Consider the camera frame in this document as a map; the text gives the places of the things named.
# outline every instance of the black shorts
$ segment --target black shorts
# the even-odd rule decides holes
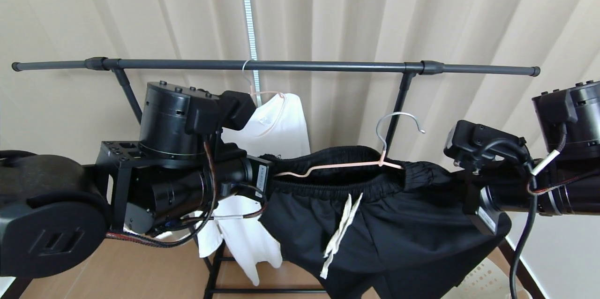
[[[321,164],[379,160],[368,147],[336,147],[281,160],[273,173],[305,173]],[[497,235],[483,235],[462,212],[460,183],[430,162],[367,166],[275,177],[260,221],[287,259],[315,276],[333,299],[360,298],[371,286],[382,299],[438,299],[458,285],[510,230],[503,214]],[[327,279],[323,251],[337,230],[348,195],[362,194]]]

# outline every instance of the robotic arm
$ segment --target robotic arm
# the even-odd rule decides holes
[[[0,151],[0,276],[35,278],[61,273],[88,258],[106,237],[156,247],[181,245],[211,220],[212,210],[225,197],[237,194],[266,203],[272,163],[248,156],[234,143],[220,139],[223,128],[241,130],[248,122],[255,111],[249,94],[226,91],[216,95],[164,81],[150,82],[142,113],[122,70],[194,68],[198,61],[208,62],[91,58],[13,64],[16,71],[112,70],[141,122],[141,131],[139,141],[103,141],[96,164],[88,166],[61,156]],[[211,68],[238,68],[218,62],[210,62]],[[334,64],[305,62],[302,70],[339,70]],[[432,61],[355,63],[343,70],[389,71],[392,67],[396,69],[392,71],[411,69],[425,75],[521,70],[536,76],[540,72],[537,67]],[[535,213],[600,214],[599,97],[600,83],[588,82],[533,98],[551,152],[544,160],[531,158],[523,138],[465,120],[457,122],[444,154],[463,168],[456,176],[465,183],[456,192],[464,200],[463,212],[482,233],[495,234],[503,211],[527,211],[531,224]],[[504,160],[495,161],[496,156]],[[186,217],[196,210],[204,215]],[[193,228],[197,222],[202,224],[195,233],[178,242],[150,238]],[[124,226],[139,235],[124,232]]]

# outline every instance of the white shirt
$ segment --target white shirt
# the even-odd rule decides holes
[[[221,137],[225,143],[236,143],[251,156],[273,154],[281,158],[296,158],[310,153],[302,102],[294,94],[274,96],[256,109],[243,130],[224,129]],[[260,208],[256,201],[232,196],[219,202],[214,215],[243,215]],[[198,234],[200,257],[212,254],[223,239],[255,286],[259,284],[258,262],[268,261],[276,268],[281,266],[279,242],[264,229],[257,217],[208,222]]]

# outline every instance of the pink hanger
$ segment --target pink hanger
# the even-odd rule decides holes
[[[375,126],[375,132],[377,132],[377,137],[379,137],[379,139],[381,140],[381,142],[383,142],[383,150],[381,151],[381,157],[379,158],[378,161],[356,162],[356,163],[340,163],[340,164],[325,164],[325,165],[322,165],[322,166],[311,167],[303,175],[298,175],[297,173],[293,173],[293,172],[287,171],[287,172],[277,173],[277,175],[275,175],[275,176],[278,177],[278,176],[287,176],[287,175],[290,175],[290,176],[294,176],[294,177],[298,177],[298,178],[304,178],[304,177],[308,177],[308,175],[310,175],[310,173],[313,172],[313,171],[315,171],[315,170],[330,169],[330,168],[334,168],[334,167],[388,166],[388,167],[393,167],[393,168],[396,168],[396,169],[403,169],[402,166],[399,166],[399,165],[393,164],[393,163],[388,163],[388,162],[384,161],[385,154],[388,151],[388,143],[379,134],[379,125],[381,124],[381,121],[383,121],[384,119],[386,119],[388,117],[392,117],[394,115],[406,115],[408,117],[411,117],[414,120],[414,122],[416,123],[416,127],[419,130],[419,132],[425,134],[425,131],[422,130],[420,128],[420,126],[419,126],[419,120],[414,115],[412,115],[410,113],[404,113],[404,112],[394,112],[394,113],[385,115],[384,117],[382,117],[381,119],[379,119],[379,121],[377,122],[377,126]]]

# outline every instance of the elastic waistband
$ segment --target elastic waistband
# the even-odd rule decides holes
[[[381,154],[373,148],[363,146],[334,147],[308,156],[280,159],[273,155],[261,158],[275,163],[275,174],[291,171],[302,174],[312,166],[379,160]],[[325,200],[345,200],[348,194],[358,197],[363,194],[364,202],[373,202],[391,194],[420,187],[435,186],[452,180],[448,171],[431,162],[401,162],[403,170],[392,167],[363,166],[316,170],[306,178],[290,176],[274,177],[268,196],[272,192],[283,192]]]

